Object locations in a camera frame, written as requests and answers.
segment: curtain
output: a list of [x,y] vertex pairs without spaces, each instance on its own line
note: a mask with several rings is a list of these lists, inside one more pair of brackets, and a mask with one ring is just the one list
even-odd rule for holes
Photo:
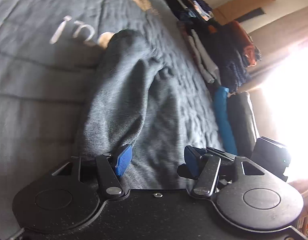
[[308,7],[253,31],[250,36],[263,57],[256,66],[247,69],[252,80],[241,86],[239,92],[260,87],[293,50],[308,46]]

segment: pile of clothes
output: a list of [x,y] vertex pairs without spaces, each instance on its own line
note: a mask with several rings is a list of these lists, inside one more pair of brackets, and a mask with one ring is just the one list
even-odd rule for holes
[[203,0],[166,0],[204,80],[236,92],[261,53],[237,21],[220,25]]

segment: bed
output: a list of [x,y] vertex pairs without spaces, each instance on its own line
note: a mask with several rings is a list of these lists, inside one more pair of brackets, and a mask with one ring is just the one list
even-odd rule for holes
[[[177,29],[177,19],[163,0],[141,2],[143,5],[139,0],[0,0],[1,238],[19,228],[11,209],[14,195],[71,155],[89,158],[117,144],[132,143],[126,185],[181,188],[186,181],[178,178],[176,168],[183,163],[185,145],[222,149],[209,92]],[[72,20],[51,44],[65,16]],[[73,38],[84,24],[95,30],[89,44]],[[119,138],[115,142],[107,138],[106,147],[102,143],[105,135],[97,130],[97,125],[107,122],[99,111],[100,83],[106,83],[104,77],[111,71],[106,66],[115,63],[111,61],[115,55],[124,59],[135,51],[123,46],[122,53],[115,52],[122,47],[118,43],[110,46],[112,41],[110,54],[92,46],[104,32],[118,33],[113,41],[118,43],[120,37],[127,37],[138,44],[138,37],[155,54],[154,62],[143,64],[142,70],[151,73],[146,80],[143,74],[126,76],[136,90],[144,87],[139,108],[132,113],[142,115],[131,124],[137,129],[133,136],[120,134],[120,119],[112,116],[114,126],[105,133],[119,134]],[[116,105],[113,115],[125,115],[129,122],[128,113],[118,109],[128,109],[134,101],[121,102],[125,105]]]

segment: bolt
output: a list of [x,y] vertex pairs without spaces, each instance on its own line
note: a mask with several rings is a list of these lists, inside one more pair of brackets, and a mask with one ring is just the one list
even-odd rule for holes
[[109,187],[106,189],[106,193],[110,195],[120,195],[122,193],[122,189],[119,187]]
[[154,197],[163,197],[163,194],[162,193],[154,193],[153,196]]
[[203,196],[203,195],[209,194],[210,191],[207,190],[207,189],[204,188],[204,187],[197,187],[197,188],[193,189],[193,192],[194,192],[196,195]]

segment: bright blue garment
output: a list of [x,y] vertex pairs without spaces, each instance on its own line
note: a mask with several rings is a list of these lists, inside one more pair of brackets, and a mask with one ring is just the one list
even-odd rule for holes
[[238,155],[234,135],[227,116],[227,94],[229,89],[219,87],[214,95],[214,110],[216,122],[223,140],[226,152]]

